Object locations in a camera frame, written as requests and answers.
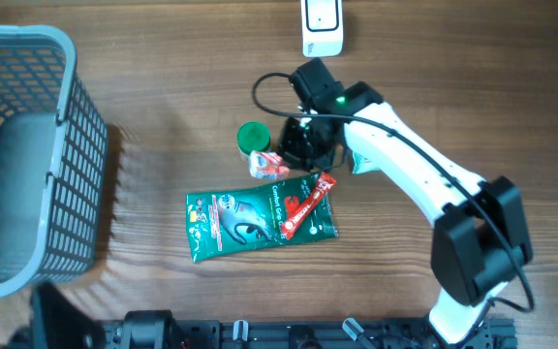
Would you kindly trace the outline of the red Nescafe stick sachet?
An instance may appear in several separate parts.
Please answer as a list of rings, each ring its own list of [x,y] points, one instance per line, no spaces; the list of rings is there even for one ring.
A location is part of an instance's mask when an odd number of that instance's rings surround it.
[[[304,219],[313,211],[335,184],[336,180],[330,174],[322,173],[319,176],[316,187],[313,189],[310,196],[300,204],[281,225],[281,234],[285,239],[290,240],[294,237],[295,232]]]

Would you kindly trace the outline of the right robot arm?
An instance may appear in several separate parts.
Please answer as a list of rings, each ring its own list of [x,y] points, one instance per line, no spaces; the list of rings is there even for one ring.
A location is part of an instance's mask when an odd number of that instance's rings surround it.
[[[344,86],[312,59],[288,74],[299,101],[286,114],[280,154],[299,170],[328,170],[334,149],[369,160],[421,210],[433,230],[430,266],[441,291],[421,318],[385,320],[370,332],[355,319],[343,332],[368,348],[513,348],[509,319],[492,319],[502,291],[524,280],[533,248],[519,189],[463,169],[412,131],[365,82]]]

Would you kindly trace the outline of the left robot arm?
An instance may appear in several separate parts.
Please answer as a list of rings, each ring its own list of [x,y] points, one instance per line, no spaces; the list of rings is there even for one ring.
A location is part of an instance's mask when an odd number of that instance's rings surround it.
[[[55,287],[45,282],[34,287],[30,297],[29,325],[18,329],[8,348],[98,349],[105,348],[102,326],[72,305]]]

